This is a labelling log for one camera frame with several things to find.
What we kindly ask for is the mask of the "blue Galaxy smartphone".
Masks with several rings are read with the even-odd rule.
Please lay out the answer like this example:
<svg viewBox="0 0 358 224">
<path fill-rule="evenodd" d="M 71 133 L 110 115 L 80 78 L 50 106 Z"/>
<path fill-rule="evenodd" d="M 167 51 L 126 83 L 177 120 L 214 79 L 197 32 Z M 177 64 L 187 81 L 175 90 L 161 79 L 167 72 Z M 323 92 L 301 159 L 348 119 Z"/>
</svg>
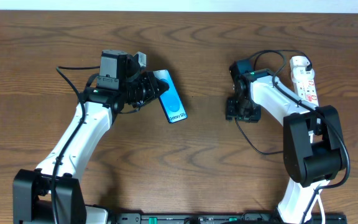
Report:
<svg viewBox="0 0 358 224">
<path fill-rule="evenodd" d="M 187 119 L 187 113 L 181 102 L 177 89 L 168 70 L 157 70 L 154 76 L 168 85 L 168 90 L 160 95 L 159 100 L 169 123 L 176 123 Z"/>
</svg>

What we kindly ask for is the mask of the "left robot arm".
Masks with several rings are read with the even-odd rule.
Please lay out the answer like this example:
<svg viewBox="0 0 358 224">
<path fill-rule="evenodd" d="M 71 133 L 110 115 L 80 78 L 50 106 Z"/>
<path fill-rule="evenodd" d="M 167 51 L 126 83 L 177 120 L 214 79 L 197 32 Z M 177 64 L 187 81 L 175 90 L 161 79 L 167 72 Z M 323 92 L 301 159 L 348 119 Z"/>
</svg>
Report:
<svg viewBox="0 0 358 224">
<path fill-rule="evenodd" d="M 107 208 L 85 204 L 80 181 L 90 158 L 125 105 L 133 112 L 169 89 L 146 71 L 147 56 L 103 50 L 85 84 L 73 91 L 75 115 L 51 153 L 34 170 L 21 169 L 13 189 L 14 223 L 113 223 Z"/>
</svg>

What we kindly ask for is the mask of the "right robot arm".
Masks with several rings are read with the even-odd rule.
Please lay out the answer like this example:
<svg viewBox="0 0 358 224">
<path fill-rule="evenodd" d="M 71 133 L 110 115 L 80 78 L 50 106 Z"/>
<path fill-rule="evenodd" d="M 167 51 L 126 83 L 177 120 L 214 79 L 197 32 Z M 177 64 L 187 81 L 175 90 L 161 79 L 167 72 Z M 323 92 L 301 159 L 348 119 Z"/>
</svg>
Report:
<svg viewBox="0 0 358 224">
<path fill-rule="evenodd" d="M 344 183 L 330 181 L 344 170 L 349 176 L 350 159 L 344 144 L 339 113 L 333 106 L 319 106 L 313 88 L 314 71 L 304 56 L 290 60 L 291 91 L 269 69 L 256 70 L 248 59 L 229 67 L 234 96 L 226 101 L 226 119 L 256 123 L 267 110 L 283 127 L 283 162 L 289 175 L 285 195 L 271 222 L 337 223 L 339 217 L 324 213 L 313 216 L 315 204 L 321 204 L 324 189 Z"/>
</svg>

